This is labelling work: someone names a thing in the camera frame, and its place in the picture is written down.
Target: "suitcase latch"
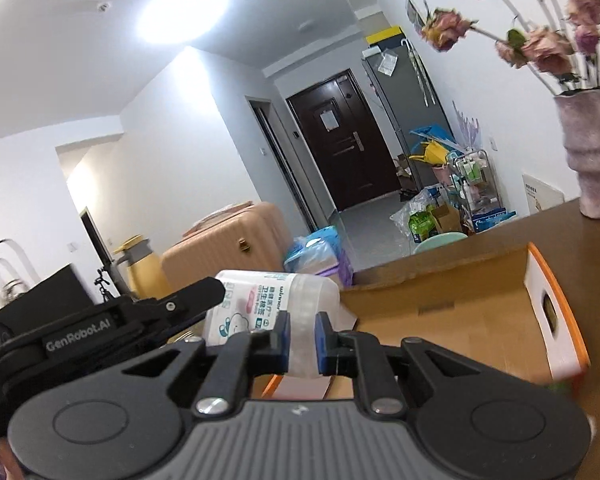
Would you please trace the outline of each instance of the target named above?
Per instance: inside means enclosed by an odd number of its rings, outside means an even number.
[[[243,253],[248,253],[249,250],[251,249],[251,246],[249,245],[248,241],[245,240],[244,238],[240,238],[238,240],[238,247],[240,247],[240,250]]]

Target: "dried flower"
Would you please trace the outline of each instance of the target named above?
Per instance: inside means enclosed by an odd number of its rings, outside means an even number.
[[[560,76],[573,70],[569,60],[574,53],[571,43],[548,27],[533,30],[522,46],[522,53],[536,64],[540,72]]]
[[[496,41],[496,50],[498,51],[498,56],[511,66],[516,67],[516,69],[522,68],[529,62],[522,52],[503,41]]]
[[[569,0],[566,10],[574,25],[600,25],[600,0]]]
[[[420,34],[438,52],[446,52],[464,38],[471,25],[454,10],[436,9]]]
[[[593,56],[600,43],[600,31],[595,25],[580,25],[576,29],[576,46],[578,51]]]

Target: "brown tabletop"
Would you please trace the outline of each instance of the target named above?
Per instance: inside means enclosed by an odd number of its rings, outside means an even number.
[[[600,221],[584,218],[578,202],[494,228],[435,251],[357,272],[357,285],[404,278],[468,255],[533,242],[552,268],[576,317],[591,358],[577,400],[596,418],[598,436],[578,480],[600,480]]]

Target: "pink vase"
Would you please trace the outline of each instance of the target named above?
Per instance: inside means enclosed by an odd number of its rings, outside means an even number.
[[[555,98],[567,164],[578,173],[580,211],[600,219],[600,89]]]

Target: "gray ribbed panel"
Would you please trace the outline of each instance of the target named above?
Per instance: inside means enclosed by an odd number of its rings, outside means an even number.
[[[299,406],[307,410],[298,412]],[[147,480],[450,480],[395,422],[341,402],[250,401],[231,420],[198,425]]]

